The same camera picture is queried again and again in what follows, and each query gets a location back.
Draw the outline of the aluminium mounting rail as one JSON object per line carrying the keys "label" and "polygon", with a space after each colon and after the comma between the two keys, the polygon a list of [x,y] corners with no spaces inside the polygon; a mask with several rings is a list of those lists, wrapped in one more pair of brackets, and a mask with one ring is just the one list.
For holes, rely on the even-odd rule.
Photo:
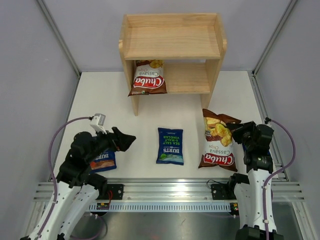
{"label": "aluminium mounting rail", "polygon": [[[116,179],[107,180],[109,185],[122,184],[124,202],[205,202],[211,201],[209,185],[205,179]],[[273,201],[304,202],[305,197],[298,182],[273,179]]]}

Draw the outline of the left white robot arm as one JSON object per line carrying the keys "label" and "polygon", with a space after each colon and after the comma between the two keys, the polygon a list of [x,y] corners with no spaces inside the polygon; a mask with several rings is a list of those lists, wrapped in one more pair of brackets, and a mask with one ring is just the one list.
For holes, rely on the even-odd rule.
{"label": "left white robot arm", "polygon": [[96,199],[111,197],[107,178],[92,173],[91,162],[106,150],[126,152],[136,140],[117,127],[111,132],[77,133],[53,184],[53,194],[34,230],[26,240],[68,240]]}

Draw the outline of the blue Burts bag left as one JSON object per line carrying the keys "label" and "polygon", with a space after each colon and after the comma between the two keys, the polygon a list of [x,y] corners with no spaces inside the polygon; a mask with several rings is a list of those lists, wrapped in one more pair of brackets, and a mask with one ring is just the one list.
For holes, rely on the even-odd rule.
{"label": "blue Burts bag left", "polygon": [[105,172],[116,169],[117,164],[115,152],[109,149],[105,150],[90,163],[90,167],[92,173]]}

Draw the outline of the wooden two-tier shelf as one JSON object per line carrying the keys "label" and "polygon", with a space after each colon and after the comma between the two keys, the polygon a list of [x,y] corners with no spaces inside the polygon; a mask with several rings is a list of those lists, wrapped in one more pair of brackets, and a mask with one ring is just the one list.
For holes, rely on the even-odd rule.
{"label": "wooden two-tier shelf", "polygon": [[219,13],[125,14],[118,41],[128,87],[136,60],[163,60],[169,94],[199,94],[208,108],[227,51]]}

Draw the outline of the blue Burts sea salt bag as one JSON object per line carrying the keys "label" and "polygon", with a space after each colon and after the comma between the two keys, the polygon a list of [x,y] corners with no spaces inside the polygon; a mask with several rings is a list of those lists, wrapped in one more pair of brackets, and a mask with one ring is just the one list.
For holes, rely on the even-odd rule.
{"label": "blue Burts sea salt bag", "polygon": [[158,128],[157,164],[174,164],[183,166],[183,130]]}

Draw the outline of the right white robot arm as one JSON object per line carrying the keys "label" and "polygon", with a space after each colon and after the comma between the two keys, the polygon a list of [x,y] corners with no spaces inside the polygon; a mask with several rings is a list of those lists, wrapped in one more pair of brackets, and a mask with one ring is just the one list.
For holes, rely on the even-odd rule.
{"label": "right white robot arm", "polygon": [[282,240],[274,221],[271,179],[274,163],[270,143],[274,130],[253,121],[227,123],[233,140],[242,145],[246,174],[233,174],[227,184],[227,193],[236,198],[240,227],[237,240]]}

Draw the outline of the Chuba cassava chips bag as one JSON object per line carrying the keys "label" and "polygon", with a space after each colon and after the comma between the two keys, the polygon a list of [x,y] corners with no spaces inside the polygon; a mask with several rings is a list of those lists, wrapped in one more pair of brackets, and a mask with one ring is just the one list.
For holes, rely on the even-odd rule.
{"label": "Chuba cassava chips bag", "polygon": [[237,172],[234,141],[227,124],[240,124],[241,120],[226,114],[202,110],[204,120],[204,147],[198,168],[219,166]]}
{"label": "Chuba cassava chips bag", "polygon": [[163,60],[136,60],[135,65],[128,96],[167,94]]}

